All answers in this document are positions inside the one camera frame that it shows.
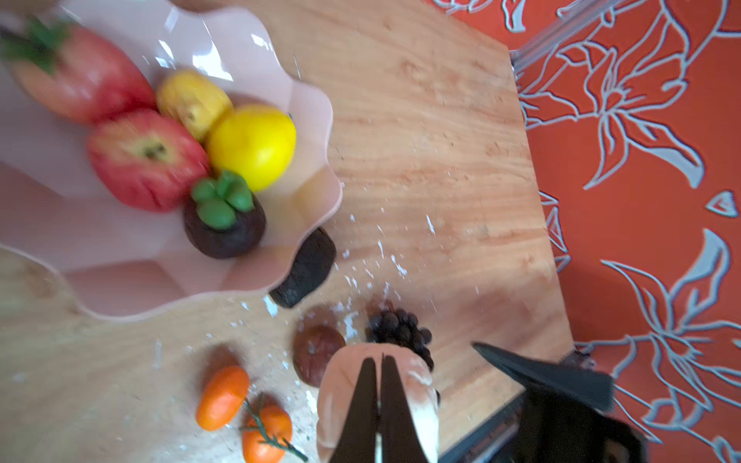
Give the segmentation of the red strawberry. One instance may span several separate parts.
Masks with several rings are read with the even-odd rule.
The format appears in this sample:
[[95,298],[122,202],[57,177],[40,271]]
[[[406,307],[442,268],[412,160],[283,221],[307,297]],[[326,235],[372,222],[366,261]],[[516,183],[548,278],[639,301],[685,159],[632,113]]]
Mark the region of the red strawberry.
[[22,33],[3,27],[1,61],[32,100],[81,125],[156,108],[152,86],[129,56],[71,21],[29,17]]

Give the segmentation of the red apple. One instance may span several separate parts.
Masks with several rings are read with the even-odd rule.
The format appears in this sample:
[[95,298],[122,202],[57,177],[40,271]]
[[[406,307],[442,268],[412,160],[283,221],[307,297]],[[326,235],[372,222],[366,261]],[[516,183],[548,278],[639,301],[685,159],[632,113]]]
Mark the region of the red apple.
[[87,154],[108,191],[137,210],[175,210],[191,186],[210,174],[201,144],[154,110],[100,123],[88,136]]

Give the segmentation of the beige garlic bulb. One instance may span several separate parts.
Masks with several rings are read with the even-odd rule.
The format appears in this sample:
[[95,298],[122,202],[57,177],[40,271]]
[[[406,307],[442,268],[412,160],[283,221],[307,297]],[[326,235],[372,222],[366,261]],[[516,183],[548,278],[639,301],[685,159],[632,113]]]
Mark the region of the beige garlic bulb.
[[412,350],[358,343],[328,363],[318,395],[321,462],[436,462],[439,404],[431,372]]

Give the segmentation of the pink scalloped fruit bowl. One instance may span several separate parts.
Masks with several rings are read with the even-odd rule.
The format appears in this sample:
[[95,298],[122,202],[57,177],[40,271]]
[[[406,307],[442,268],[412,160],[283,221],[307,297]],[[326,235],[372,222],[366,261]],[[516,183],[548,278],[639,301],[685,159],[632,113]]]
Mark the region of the pink scalloped fruit bowl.
[[187,238],[188,189],[157,187],[195,150],[171,135],[127,129],[122,151],[94,162],[92,138],[34,102],[1,73],[1,245],[51,269],[86,314],[134,321],[218,291],[262,294],[289,274],[305,239],[339,208],[328,160],[333,108],[324,92],[280,65],[262,21],[233,7],[190,13],[167,1],[62,1],[45,24],[85,26],[114,42],[152,85],[180,69],[206,75],[237,105],[263,103],[291,117],[293,160],[257,195],[266,231],[247,254],[218,260]]

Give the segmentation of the large yellow lemon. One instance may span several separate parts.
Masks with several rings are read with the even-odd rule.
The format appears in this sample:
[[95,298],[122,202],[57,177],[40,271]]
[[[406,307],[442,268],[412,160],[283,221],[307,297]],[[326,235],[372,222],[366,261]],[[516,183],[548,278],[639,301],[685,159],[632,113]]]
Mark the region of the large yellow lemon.
[[206,139],[218,172],[240,175],[254,192],[276,183],[293,161],[297,132],[291,117],[267,105],[241,106],[226,115]]

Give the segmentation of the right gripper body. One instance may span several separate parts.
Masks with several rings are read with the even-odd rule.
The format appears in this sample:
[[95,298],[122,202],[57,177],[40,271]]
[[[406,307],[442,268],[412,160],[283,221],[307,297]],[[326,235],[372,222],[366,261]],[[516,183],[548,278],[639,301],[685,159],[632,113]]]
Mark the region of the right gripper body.
[[628,424],[564,395],[528,390],[514,460],[643,463],[648,454],[646,439]]

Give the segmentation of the dark purple mangosteen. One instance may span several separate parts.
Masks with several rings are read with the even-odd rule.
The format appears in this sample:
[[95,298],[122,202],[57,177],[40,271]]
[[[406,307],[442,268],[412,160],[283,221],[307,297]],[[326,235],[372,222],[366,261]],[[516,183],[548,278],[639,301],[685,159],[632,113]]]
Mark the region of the dark purple mangosteen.
[[243,177],[223,171],[194,183],[183,208],[183,225],[198,251],[227,260],[257,249],[267,222],[261,203]]

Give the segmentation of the small yellow fruit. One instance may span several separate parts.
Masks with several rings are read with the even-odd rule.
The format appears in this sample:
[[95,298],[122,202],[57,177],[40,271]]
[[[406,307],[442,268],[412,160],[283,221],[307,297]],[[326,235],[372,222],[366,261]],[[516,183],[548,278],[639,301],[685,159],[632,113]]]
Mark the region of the small yellow fruit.
[[233,109],[228,95],[197,71],[166,77],[156,91],[156,104],[163,116],[180,123],[200,143]]

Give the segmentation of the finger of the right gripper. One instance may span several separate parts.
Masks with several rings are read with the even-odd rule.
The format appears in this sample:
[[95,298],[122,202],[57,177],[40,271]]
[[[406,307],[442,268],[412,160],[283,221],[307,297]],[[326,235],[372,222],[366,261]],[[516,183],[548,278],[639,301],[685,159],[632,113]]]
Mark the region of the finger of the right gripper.
[[574,399],[599,412],[610,412],[614,380],[603,372],[553,364],[474,341],[472,347],[488,362],[526,389],[541,389]]

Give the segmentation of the dark avocado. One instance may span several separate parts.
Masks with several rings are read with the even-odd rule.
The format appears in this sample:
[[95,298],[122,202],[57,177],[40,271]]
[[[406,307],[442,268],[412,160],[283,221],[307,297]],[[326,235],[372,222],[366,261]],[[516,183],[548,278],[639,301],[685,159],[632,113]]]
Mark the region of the dark avocado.
[[281,308],[291,309],[318,289],[335,264],[337,248],[324,228],[303,241],[287,278],[269,296]]

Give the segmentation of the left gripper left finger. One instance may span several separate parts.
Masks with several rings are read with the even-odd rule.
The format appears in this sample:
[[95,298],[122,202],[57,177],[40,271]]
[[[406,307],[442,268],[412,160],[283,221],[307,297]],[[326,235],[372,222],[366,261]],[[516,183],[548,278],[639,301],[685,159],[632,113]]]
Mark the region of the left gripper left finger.
[[374,463],[378,429],[376,362],[363,361],[331,463]]

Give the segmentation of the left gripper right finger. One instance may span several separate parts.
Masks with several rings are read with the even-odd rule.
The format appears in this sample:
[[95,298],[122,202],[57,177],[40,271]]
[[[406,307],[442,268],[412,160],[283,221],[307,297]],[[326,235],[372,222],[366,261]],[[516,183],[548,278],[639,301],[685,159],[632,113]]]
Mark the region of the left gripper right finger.
[[381,364],[380,436],[384,463],[428,463],[407,403],[396,360]]

